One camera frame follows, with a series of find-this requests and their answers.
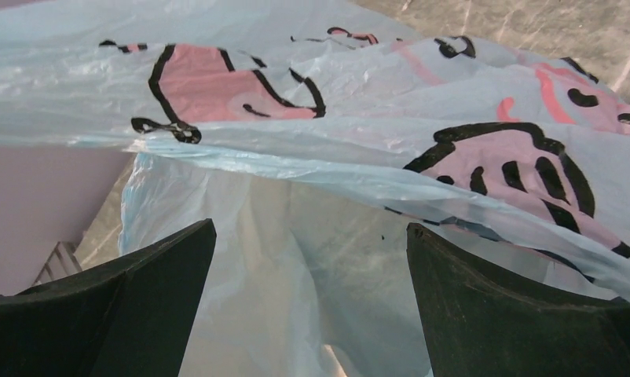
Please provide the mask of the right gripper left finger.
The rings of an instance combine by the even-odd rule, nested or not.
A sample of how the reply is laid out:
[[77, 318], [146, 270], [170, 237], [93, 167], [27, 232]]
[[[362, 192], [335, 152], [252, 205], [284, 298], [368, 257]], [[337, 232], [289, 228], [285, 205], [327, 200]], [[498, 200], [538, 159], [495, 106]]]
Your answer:
[[176, 376], [214, 256], [210, 219], [0, 295], [0, 376]]

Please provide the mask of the light blue cartoon plastic bag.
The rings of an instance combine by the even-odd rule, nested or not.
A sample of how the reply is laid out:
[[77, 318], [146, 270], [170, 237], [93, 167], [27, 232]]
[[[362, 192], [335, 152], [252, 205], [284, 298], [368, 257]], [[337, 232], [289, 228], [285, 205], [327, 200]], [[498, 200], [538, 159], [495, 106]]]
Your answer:
[[122, 256], [212, 220], [181, 376], [436, 376], [411, 223], [630, 303], [630, 1], [0, 9], [0, 144], [132, 152]]

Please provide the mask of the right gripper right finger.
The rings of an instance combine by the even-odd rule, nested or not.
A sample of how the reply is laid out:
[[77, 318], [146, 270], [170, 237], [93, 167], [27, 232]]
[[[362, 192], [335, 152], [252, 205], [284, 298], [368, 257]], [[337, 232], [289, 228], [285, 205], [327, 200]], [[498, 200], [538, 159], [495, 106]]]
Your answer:
[[630, 303], [538, 283], [417, 223], [406, 232], [436, 376], [630, 376]]

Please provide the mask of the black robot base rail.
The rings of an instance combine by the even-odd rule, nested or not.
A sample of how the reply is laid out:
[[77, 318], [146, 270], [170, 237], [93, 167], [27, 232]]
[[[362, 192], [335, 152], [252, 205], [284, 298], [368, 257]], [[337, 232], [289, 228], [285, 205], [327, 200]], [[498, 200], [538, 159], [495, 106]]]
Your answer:
[[77, 243], [58, 242], [32, 283], [32, 287], [82, 272], [75, 256]]

